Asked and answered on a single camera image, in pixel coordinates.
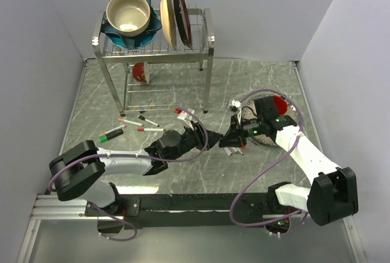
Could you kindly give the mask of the black capped white marker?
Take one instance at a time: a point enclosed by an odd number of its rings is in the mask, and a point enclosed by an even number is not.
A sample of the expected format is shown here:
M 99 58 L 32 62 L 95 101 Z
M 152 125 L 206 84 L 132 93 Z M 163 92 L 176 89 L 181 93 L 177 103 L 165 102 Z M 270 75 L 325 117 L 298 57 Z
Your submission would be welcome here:
M 149 120 L 149 119 L 147 119 L 147 118 L 145 118 L 144 116 L 142 116 L 142 115 L 138 115 L 138 119 L 140 119 L 140 120 L 142 120 L 142 121 L 144 121 L 144 122 L 147 122 L 147 123 L 149 123 L 149 124 L 151 124 L 151 125 L 153 125 L 153 126 L 156 126 L 156 127 L 159 127 L 160 125 L 158 124 L 158 123 L 156 123 L 156 122 L 154 122 L 154 121 L 152 121 L 152 120 Z

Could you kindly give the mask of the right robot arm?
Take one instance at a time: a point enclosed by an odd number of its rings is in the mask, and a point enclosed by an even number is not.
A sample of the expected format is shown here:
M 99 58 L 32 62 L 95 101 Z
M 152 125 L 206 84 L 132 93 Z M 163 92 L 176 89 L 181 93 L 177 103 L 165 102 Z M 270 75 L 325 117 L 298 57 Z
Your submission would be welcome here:
M 306 212 L 320 226 L 356 214 L 359 206 L 355 172 L 339 167 L 304 135 L 300 124 L 287 114 L 288 104 L 282 97 L 261 97 L 253 103 L 253 118 L 245 119 L 241 102 L 230 101 L 234 115 L 219 146 L 243 148 L 248 138 L 265 135 L 288 153 L 310 182 L 309 188 L 290 182 L 269 187 L 268 209 L 281 213 L 290 206 Z

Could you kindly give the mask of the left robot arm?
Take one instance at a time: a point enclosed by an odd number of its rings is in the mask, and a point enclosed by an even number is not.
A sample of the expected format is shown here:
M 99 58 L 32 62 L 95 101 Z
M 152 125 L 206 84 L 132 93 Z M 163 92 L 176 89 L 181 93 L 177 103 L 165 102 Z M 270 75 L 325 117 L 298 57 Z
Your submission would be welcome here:
M 182 156 L 192 149 L 208 150 L 222 139 L 222 134 L 192 123 L 183 133 L 168 130 L 149 147 L 139 151 L 113 151 L 95 146 L 86 140 L 56 157 L 49 164 L 51 179 L 48 189 L 57 198 L 70 201 L 82 198 L 97 205 L 107 215 L 121 208 L 121 198 L 112 182 L 102 177 L 119 174 L 156 175 L 169 163 L 184 160 Z

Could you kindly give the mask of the thin pink pen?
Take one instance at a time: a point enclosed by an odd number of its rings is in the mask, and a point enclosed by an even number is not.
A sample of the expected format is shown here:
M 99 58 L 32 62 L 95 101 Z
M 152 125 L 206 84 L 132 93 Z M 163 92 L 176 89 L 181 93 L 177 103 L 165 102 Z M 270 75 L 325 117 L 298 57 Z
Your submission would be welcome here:
M 124 128 L 126 128 L 126 127 L 127 127 L 126 124 L 122 124 L 122 125 L 120 125 L 120 126 L 117 126 L 117 127 L 113 128 L 113 129 L 110 129 L 110 130 L 108 130 L 108 131 L 105 131 L 105 132 L 99 134 L 99 137 L 100 137 L 100 136 L 104 136 L 104 135 L 109 134 L 109 133 L 112 133 L 112 132 L 115 132 L 115 131 L 118 131 L 118 130 L 120 130 L 120 129 L 124 129 Z

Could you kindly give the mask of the speckled grey plate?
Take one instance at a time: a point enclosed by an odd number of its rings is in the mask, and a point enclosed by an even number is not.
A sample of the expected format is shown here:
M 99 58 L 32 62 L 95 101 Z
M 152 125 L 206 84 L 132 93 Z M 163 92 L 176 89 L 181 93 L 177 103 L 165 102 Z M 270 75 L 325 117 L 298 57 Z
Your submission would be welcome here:
M 264 98 L 264 97 L 269 97 L 269 96 L 271 96 L 271 94 L 261 94 L 259 96 L 255 96 L 255 97 L 251 98 L 246 103 L 246 106 L 242 110 L 242 119 L 244 119 L 244 120 L 255 119 L 256 109 L 255 109 L 255 105 L 254 105 L 254 100 Z M 286 100 L 286 102 L 288 104 L 288 111 L 285 113 L 285 115 L 290 116 L 297 123 L 298 126 L 301 126 L 302 118 L 299 116 L 295 107 L 292 106 L 291 102 L 289 102 L 287 100 Z M 278 147 L 278 145 L 275 144 L 272 141 L 272 139 L 267 137 L 266 135 L 254 136 L 252 138 L 252 140 L 255 144 L 262 144 L 265 146 Z

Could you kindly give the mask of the red cup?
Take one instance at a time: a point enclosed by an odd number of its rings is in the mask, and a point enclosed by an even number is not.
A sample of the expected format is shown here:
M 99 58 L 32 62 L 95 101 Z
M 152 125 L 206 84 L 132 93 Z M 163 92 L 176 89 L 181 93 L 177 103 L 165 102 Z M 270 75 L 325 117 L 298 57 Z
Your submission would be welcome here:
M 273 96 L 273 100 L 279 115 L 284 115 L 288 111 L 286 100 L 280 96 Z

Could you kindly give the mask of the steel dish rack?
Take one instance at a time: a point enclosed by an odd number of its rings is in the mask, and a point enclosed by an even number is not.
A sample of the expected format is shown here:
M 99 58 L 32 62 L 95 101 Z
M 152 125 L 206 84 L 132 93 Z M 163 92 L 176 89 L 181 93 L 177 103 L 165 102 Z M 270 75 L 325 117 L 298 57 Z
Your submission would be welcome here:
M 174 50 L 163 32 L 139 49 L 123 49 L 101 32 L 105 12 L 98 13 L 92 47 L 119 115 L 165 113 L 175 107 L 210 110 L 211 75 L 215 54 L 215 31 L 210 9 L 190 8 L 193 48 L 177 43 Z M 132 76 L 138 62 L 149 65 L 150 83 Z

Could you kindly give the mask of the pink capped white marker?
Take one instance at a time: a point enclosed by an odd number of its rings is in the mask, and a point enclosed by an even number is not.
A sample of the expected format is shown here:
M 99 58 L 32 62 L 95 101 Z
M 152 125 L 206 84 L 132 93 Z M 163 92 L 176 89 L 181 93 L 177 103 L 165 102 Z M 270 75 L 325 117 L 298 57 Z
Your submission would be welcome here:
M 118 118 L 118 121 L 122 122 L 122 123 L 125 123 L 125 124 L 134 125 L 134 126 L 137 126 L 137 127 L 144 127 L 144 124 L 142 124 L 140 122 L 134 122 L 134 121 L 126 120 L 126 119 L 123 119 L 123 118 Z

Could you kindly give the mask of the small red patterned bowl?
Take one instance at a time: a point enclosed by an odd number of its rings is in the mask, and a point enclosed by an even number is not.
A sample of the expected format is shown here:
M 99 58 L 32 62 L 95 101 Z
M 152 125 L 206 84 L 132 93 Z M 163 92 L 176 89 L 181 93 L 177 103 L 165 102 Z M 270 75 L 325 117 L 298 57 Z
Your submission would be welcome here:
M 139 83 L 150 83 L 149 65 L 146 62 L 138 62 L 132 67 L 132 76 Z

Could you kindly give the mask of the green black marker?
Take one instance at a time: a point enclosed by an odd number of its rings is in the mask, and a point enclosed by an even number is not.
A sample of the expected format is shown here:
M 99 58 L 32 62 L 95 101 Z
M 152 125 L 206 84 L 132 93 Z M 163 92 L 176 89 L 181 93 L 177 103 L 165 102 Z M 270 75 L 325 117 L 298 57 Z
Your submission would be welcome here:
M 116 130 L 116 131 L 112 131 L 110 133 L 106 133 L 102 136 L 99 137 L 99 142 L 100 143 L 104 143 L 106 141 L 109 141 L 117 136 L 120 136 L 124 133 L 123 129 L 119 129 L 119 130 Z

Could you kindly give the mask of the blue wavy bowl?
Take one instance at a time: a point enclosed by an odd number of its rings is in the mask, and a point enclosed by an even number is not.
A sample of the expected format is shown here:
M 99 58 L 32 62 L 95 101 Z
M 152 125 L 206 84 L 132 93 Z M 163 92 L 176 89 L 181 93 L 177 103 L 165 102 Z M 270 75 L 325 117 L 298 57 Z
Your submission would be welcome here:
M 145 47 L 154 39 L 155 34 L 162 28 L 162 24 L 158 14 L 151 6 L 151 0 L 146 1 L 150 4 L 151 7 L 151 21 L 148 28 L 143 33 L 135 37 L 121 35 L 109 24 L 105 13 L 105 16 L 102 20 L 101 32 L 109 37 L 112 44 L 124 49 L 139 49 L 141 47 Z

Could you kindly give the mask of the cream plate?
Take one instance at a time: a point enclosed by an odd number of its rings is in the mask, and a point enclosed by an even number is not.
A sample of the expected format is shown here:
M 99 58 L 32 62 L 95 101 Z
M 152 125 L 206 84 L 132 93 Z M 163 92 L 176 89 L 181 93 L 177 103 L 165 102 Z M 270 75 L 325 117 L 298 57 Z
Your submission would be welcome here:
M 174 49 L 177 49 L 176 39 L 176 22 L 174 17 L 174 9 L 172 0 L 160 1 L 160 17 L 163 28 L 163 33 L 168 44 Z

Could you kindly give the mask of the dark red plate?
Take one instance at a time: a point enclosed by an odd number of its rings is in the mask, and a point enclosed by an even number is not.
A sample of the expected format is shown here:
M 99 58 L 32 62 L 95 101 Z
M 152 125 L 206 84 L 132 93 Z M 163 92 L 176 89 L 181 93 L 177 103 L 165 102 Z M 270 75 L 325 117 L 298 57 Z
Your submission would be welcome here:
M 190 17 L 185 0 L 173 0 L 174 14 L 180 39 L 184 46 L 192 49 L 193 38 L 191 34 Z

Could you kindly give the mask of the beige ceramic bowl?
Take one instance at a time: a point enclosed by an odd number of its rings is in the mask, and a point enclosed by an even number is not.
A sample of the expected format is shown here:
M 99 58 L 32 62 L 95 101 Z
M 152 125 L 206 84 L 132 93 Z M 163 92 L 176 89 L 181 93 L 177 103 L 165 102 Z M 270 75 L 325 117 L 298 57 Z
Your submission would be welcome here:
M 146 0 L 109 0 L 105 12 L 109 24 L 127 37 L 143 33 L 151 21 L 151 7 Z

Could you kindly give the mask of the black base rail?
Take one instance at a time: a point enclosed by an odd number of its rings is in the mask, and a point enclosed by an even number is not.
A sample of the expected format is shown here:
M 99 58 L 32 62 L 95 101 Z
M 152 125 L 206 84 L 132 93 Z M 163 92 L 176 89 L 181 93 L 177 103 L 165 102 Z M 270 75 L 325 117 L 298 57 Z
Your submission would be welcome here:
M 138 229 L 180 226 L 231 225 L 230 206 L 235 193 L 225 194 L 121 194 L 119 202 L 103 210 Z M 271 201 L 264 192 L 245 193 L 234 206 L 241 223 L 261 222 L 266 217 L 290 214 L 296 209 Z

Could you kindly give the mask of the aluminium frame rail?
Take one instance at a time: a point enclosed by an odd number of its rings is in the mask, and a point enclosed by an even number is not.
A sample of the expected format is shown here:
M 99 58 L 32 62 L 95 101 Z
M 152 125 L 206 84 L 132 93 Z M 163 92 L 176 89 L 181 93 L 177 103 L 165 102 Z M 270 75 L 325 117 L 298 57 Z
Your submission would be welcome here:
M 237 194 L 122 194 L 121 204 L 111 214 L 125 212 L 128 217 L 141 212 L 229 212 L 246 214 L 282 214 L 287 210 L 305 211 L 321 225 L 351 216 L 358 212 L 358 197 L 355 191 L 343 194 L 338 190 L 328 191 L 284 185 L 267 193 Z

